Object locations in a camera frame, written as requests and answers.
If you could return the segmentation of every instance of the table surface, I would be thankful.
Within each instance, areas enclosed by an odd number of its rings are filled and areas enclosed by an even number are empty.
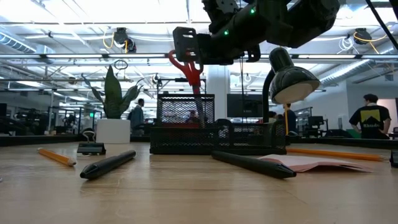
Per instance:
[[[77,157],[69,168],[36,152],[76,157],[77,145],[0,148],[0,223],[397,223],[398,169],[388,162],[355,161],[372,167],[370,174],[317,169],[278,180],[210,156],[150,155],[149,144],[132,143],[107,145],[106,157],[134,149],[136,159],[87,181],[81,170],[105,156]]]

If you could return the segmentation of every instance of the pink paper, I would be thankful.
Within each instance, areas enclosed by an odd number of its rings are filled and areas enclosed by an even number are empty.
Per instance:
[[[361,164],[354,162],[347,162],[338,159],[326,159],[319,157],[308,157],[308,156],[280,156],[280,155],[268,155],[260,157],[259,159],[264,161],[278,162],[281,163],[296,172],[305,172],[317,166],[335,166],[344,167],[348,169],[358,170],[362,172],[372,172],[372,169]]]

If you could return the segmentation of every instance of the black desk lamp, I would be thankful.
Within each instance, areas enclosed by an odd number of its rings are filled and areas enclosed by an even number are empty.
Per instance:
[[[290,55],[282,47],[269,54],[269,61],[272,69],[262,87],[263,123],[269,122],[269,93],[273,103],[294,103],[304,100],[321,84],[310,71],[294,66]]]

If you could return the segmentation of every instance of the black mesh pencil holder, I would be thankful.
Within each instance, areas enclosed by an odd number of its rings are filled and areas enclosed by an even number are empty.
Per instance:
[[[157,98],[152,154],[210,154],[218,146],[214,95],[165,94]]]
[[[222,151],[240,155],[286,154],[283,121],[269,124],[231,123],[219,119],[218,144]]]

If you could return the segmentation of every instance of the black marker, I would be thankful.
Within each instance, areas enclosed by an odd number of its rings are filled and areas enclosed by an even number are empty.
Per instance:
[[[269,175],[278,179],[295,177],[296,173],[289,167],[276,162],[262,161],[244,156],[237,156],[234,154],[213,151],[211,156],[222,162],[226,162],[238,167],[242,167],[260,174]]]
[[[83,169],[80,173],[80,177],[89,180],[95,179],[133,159],[135,156],[136,152],[134,150],[130,150],[118,156],[112,156],[101,161],[94,162]]]

